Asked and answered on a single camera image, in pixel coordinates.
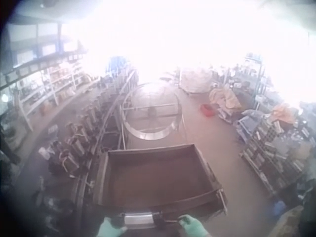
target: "floor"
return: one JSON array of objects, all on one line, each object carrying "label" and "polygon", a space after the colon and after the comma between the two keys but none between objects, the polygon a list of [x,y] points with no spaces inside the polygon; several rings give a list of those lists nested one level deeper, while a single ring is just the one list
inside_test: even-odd
[{"label": "floor", "polygon": [[[214,217],[204,223],[205,228],[214,237],[267,236],[274,223],[268,215],[271,204],[260,180],[239,157],[243,144],[238,140],[234,127],[217,116],[207,118],[200,112],[200,105],[208,103],[207,94],[189,97],[177,88],[174,90],[183,106],[186,129],[180,127],[179,132],[171,134],[164,141],[141,142],[131,139],[128,147],[149,148],[194,143],[209,162],[228,199],[228,215],[221,214]],[[74,111],[82,108],[86,100],[87,98],[82,97],[74,104],[67,105],[61,115],[53,119],[49,126],[64,124],[75,119]],[[39,158],[38,154],[41,142],[34,147],[17,180],[16,187],[21,193],[26,193],[24,197],[36,187],[39,175],[49,177],[46,161]]]}]

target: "green glove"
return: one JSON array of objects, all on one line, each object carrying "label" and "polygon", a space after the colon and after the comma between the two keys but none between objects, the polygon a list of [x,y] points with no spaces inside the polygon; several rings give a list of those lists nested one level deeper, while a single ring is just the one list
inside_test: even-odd
[{"label": "green glove", "polygon": [[116,229],[111,224],[111,219],[104,218],[103,223],[100,226],[98,237],[119,237],[127,231],[127,227]]},{"label": "green glove", "polygon": [[208,232],[202,225],[202,223],[193,218],[190,215],[183,215],[179,217],[179,223],[185,230],[188,237],[205,237],[208,235]]}]

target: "rectangular tray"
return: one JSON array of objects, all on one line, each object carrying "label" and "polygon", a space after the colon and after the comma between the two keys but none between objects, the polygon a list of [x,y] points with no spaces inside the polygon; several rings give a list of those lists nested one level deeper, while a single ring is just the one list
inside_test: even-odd
[{"label": "rectangular tray", "polygon": [[93,201],[115,213],[205,216],[223,209],[220,189],[195,145],[112,151],[100,161]]}]

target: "wire wheel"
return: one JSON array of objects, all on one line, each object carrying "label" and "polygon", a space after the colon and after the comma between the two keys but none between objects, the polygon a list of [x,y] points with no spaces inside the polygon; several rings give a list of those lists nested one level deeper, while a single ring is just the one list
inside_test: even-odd
[{"label": "wire wheel", "polygon": [[159,140],[178,130],[182,107],[169,85],[146,83],[127,94],[121,117],[125,128],[135,137]]}]

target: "ceiling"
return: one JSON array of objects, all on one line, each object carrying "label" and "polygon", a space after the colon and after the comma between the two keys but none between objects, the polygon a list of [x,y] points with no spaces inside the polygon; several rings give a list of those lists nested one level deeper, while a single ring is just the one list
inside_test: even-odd
[{"label": "ceiling", "polygon": [[264,0],[258,8],[316,34],[316,0]]},{"label": "ceiling", "polygon": [[[289,21],[311,32],[316,32],[316,0],[239,0],[255,5],[273,17]],[[46,2],[52,7],[41,7]],[[14,24],[45,23],[47,21],[69,22],[85,18],[98,7],[102,0],[22,0],[10,18]],[[135,0],[135,5],[142,4]]]},{"label": "ceiling", "polygon": [[34,24],[48,21],[69,22],[91,14],[101,0],[21,0],[9,21]]}]

